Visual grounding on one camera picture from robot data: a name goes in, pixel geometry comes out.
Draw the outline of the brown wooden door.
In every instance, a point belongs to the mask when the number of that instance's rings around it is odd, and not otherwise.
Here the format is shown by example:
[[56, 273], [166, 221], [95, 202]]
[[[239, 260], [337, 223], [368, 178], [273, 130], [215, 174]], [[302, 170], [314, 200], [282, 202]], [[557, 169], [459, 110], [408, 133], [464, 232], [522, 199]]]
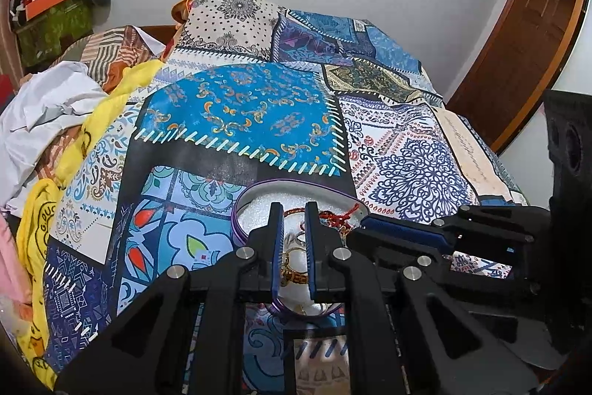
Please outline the brown wooden door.
[[507, 0], [468, 74], [447, 102], [494, 153], [528, 122], [567, 60], [586, 0]]

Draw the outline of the patchwork blue bedspread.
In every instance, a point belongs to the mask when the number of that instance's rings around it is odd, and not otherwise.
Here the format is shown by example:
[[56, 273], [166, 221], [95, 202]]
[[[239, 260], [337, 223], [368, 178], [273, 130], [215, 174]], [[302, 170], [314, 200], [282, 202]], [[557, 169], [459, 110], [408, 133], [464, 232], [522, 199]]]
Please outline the patchwork blue bedspread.
[[[231, 213], [252, 184], [319, 184], [421, 224], [483, 195], [525, 202], [382, 29], [266, 0], [186, 0], [164, 62], [83, 145], [60, 163], [43, 272], [50, 386], [169, 267], [243, 245]], [[259, 393], [283, 388], [290, 318], [269, 305], [247, 311], [243, 385]]]

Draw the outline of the pink plush item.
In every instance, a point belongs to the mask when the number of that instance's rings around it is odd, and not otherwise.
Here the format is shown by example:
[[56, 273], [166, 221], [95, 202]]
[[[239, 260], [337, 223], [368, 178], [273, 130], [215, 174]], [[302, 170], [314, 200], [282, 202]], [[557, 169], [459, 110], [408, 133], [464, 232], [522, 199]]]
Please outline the pink plush item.
[[32, 320], [32, 286], [17, 254], [16, 242], [4, 217], [1, 217], [0, 245], [1, 300], [7, 301], [14, 315], [25, 322]]

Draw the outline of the white crumpled cloth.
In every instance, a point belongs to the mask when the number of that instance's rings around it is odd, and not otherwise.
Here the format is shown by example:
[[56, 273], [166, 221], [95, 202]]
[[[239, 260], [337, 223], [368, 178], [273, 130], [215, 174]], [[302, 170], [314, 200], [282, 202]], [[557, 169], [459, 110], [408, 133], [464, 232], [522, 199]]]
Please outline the white crumpled cloth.
[[82, 62], [32, 75], [1, 114], [1, 210], [22, 214], [35, 166], [54, 138], [81, 125], [106, 93]]

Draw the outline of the orange box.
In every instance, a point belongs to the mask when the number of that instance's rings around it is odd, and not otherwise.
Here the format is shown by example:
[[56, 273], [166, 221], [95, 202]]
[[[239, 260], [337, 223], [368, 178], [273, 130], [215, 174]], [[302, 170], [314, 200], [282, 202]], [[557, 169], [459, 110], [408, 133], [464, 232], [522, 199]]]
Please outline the orange box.
[[32, 0], [25, 6], [26, 20], [30, 21], [34, 17], [64, 1], [66, 0]]

